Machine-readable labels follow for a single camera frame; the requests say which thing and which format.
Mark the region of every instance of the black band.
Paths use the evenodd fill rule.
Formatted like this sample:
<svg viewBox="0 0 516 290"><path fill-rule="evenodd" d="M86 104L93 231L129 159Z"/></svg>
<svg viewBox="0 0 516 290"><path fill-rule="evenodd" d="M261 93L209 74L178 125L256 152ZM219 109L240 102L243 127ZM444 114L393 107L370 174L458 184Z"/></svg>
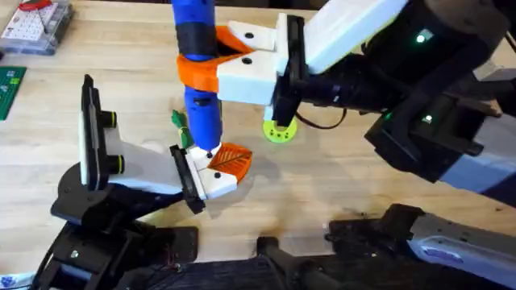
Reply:
<svg viewBox="0 0 516 290"><path fill-rule="evenodd" d="M204 23L182 23L176 26L176 32L182 55L217 55L215 27Z"/></svg>

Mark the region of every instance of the plastic container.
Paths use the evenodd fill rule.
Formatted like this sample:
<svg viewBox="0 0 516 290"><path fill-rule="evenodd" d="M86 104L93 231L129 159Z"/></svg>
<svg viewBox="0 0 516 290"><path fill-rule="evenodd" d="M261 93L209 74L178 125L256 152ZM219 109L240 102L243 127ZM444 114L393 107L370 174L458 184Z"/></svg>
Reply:
<svg viewBox="0 0 516 290"><path fill-rule="evenodd" d="M42 33L38 40L0 38L0 48L9 53L25 53L52 56L56 53L73 16L73 8L69 0L53 0L57 4L55 12L46 22L47 33Z"/></svg>

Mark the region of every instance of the orange clamp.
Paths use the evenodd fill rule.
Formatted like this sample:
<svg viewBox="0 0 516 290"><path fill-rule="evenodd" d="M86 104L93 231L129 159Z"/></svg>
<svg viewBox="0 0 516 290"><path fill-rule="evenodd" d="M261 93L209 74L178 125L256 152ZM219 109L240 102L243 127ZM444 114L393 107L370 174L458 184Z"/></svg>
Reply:
<svg viewBox="0 0 516 290"><path fill-rule="evenodd" d="M177 57L177 71L179 73L179 79L183 84L201 91L218 93L218 65L254 52L252 48L236 38L228 27L217 26L216 33L217 41L234 49L238 53L229 56L220 56L207 61L191 61L179 55Z"/></svg>

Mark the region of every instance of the green light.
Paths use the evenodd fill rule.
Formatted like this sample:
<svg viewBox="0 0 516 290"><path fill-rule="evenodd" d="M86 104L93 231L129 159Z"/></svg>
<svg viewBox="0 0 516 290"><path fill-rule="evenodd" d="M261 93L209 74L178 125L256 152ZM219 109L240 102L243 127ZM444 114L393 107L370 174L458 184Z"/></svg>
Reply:
<svg viewBox="0 0 516 290"><path fill-rule="evenodd" d="M420 44L420 43L422 44L425 41L427 41L427 39L423 35L418 35L418 37L416 38L416 41L418 42L418 44Z"/></svg>
<svg viewBox="0 0 516 290"><path fill-rule="evenodd" d="M432 118L432 116L427 115L427 116L426 116L425 118L423 118L421 121L423 121L423 122L425 122L425 123L430 124L430 123L432 123L432 119L433 119L433 118Z"/></svg>
<svg viewBox="0 0 516 290"><path fill-rule="evenodd" d="M430 40L432 37L434 37L434 34L425 28L418 33L418 36L416 36L416 42L418 44L423 44L426 41Z"/></svg>

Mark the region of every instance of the screw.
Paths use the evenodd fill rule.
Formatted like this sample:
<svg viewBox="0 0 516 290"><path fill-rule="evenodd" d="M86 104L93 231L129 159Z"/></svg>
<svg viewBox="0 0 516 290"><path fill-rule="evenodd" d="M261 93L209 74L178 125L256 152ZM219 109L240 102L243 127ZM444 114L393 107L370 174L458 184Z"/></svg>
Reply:
<svg viewBox="0 0 516 290"><path fill-rule="evenodd" d="M248 57L244 57L244 58L242 59L242 62L243 62L244 64L252 64L252 59L250 59L250 58L248 58Z"/></svg>

